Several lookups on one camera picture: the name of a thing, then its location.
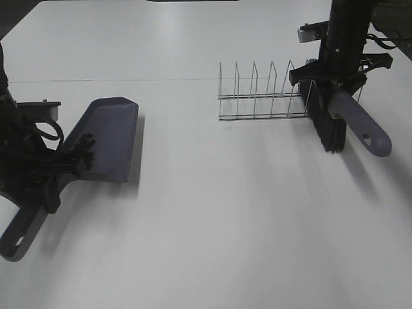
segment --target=dustpan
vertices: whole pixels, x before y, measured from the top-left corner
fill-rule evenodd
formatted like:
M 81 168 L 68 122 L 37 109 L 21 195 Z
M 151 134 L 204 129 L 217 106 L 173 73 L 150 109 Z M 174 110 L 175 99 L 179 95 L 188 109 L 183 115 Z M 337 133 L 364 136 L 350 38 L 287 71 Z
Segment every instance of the dustpan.
M 91 140 L 91 166 L 79 162 L 77 174 L 55 174 L 39 188 L 23 194 L 16 189 L 1 194 L 20 209 L 0 238 L 0 255 L 19 261 L 32 244 L 46 217 L 60 206 L 59 194 L 72 181 L 127 182 L 137 124 L 138 105 L 126 98 L 100 98 L 93 101 L 62 146 L 70 153 L 79 140 Z

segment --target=brush handle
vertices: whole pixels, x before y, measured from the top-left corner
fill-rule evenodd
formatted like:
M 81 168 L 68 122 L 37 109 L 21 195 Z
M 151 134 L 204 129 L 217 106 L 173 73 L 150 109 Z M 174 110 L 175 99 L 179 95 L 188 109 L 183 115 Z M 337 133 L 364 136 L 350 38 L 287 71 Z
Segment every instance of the brush handle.
M 388 134 L 345 91 L 334 94 L 328 105 L 333 118 L 343 118 L 365 148 L 375 156 L 389 156 L 392 150 Z

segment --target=wire rack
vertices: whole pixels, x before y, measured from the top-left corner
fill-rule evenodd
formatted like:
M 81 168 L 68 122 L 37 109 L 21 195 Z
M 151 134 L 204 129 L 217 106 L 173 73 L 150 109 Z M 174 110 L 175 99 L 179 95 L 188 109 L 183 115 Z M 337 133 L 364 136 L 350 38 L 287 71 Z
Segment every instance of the wire rack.
M 236 62 L 234 78 L 225 79 L 220 63 L 219 120 L 307 118 L 308 102 L 303 102 L 297 86 L 291 86 L 288 82 L 289 71 L 294 69 L 294 64 L 289 60 L 282 87 L 277 92 L 278 73 L 273 61 L 270 63 L 268 77 L 264 79 L 259 77 L 255 62 L 253 62 L 251 78 L 241 78 Z M 310 84 L 309 95 L 313 87 L 315 87 L 314 82 Z

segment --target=white table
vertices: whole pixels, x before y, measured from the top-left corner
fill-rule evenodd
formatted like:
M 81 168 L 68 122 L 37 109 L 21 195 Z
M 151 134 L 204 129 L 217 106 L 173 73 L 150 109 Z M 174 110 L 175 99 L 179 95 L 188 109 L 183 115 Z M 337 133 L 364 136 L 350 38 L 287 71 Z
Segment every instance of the white table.
M 0 308 L 410 308 L 412 62 L 391 51 L 362 95 L 388 158 L 350 131 L 325 153 L 310 120 L 217 121 L 219 61 L 317 55 L 295 30 L 330 2 L 309 2 L 47 1 L 23 19 L 2 41 L 17 100 L 61 100 L 66 134 L 99 97 L 140 118 L 130 182 L 67 187 L 0 261 Z

